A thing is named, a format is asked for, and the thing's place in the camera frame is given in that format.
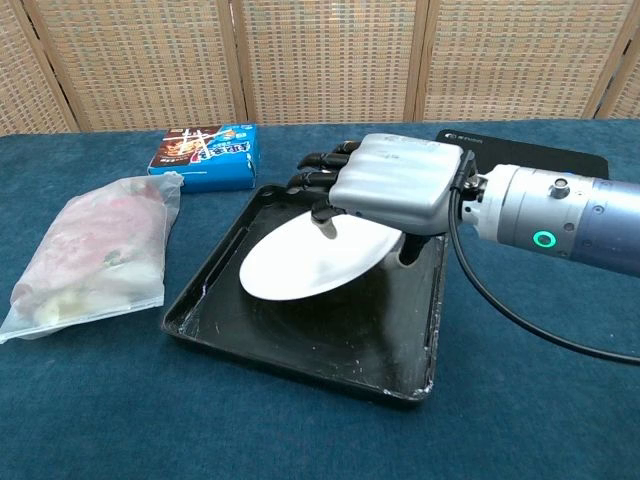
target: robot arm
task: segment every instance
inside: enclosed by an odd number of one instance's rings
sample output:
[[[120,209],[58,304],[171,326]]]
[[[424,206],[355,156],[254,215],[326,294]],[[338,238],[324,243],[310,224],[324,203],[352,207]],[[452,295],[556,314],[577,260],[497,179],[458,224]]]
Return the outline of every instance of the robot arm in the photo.
[[[322,172],[289,184],[328,192],[312,212],[326,235],[343,213],[416,236],[448,231],[449,190],[469,153],[388,134],[338,150],[308,156],[301,166]],[[481,238],[640,276],[640,186],[515,165],[463,180],[459,213]]]

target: green indicator light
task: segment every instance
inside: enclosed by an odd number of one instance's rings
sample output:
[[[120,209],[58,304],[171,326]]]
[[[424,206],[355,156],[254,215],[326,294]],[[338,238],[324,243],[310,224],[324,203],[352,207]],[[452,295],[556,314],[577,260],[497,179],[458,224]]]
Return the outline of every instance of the green indicator light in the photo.
[[[541,248],[551,248],[556,244],[556,236],[546,230],[540,230],[533,235],[533,243]]]

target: blue tablecloth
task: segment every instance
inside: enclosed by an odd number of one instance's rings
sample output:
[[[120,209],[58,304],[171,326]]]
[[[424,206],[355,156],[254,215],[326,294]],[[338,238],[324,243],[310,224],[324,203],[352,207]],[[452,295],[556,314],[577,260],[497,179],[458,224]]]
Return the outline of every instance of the blue tablecloth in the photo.
[[[451,124],[260,129],[259,181],[369,132],[435,138]],[[455,128],[605,156],[640,182],[640,121]],[[0,318],[72,196],[143,175],[162,132],[0,138]],[[251,192],[185,195],[167,248],[170,305]],[[477,240],[473,263],[553,331],[640,354],[640,280]],[[0,346],[0,478],[640,478],[640,368],[564,351],[518,329],[450,258],[435,389],[398,411],[184,348],[167,307]]]

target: plastic bag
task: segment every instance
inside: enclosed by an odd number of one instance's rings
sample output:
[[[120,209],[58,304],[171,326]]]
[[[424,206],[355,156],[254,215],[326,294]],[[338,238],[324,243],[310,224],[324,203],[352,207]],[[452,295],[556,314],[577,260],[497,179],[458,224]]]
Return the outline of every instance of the plastic bag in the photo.
[[[181,185],[176,173],[123,178],[72,198],[13,289],[0,343],[161,306]]]

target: cardboard box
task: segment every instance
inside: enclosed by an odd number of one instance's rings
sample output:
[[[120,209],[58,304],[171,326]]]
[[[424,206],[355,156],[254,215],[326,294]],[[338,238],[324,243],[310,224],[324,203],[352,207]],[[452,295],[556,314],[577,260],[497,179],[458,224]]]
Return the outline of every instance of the cardboard box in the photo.
[[[150,175],[177,172],[183,192],[255,187],[260,160],[255,124],[173,128],[149,164]]]

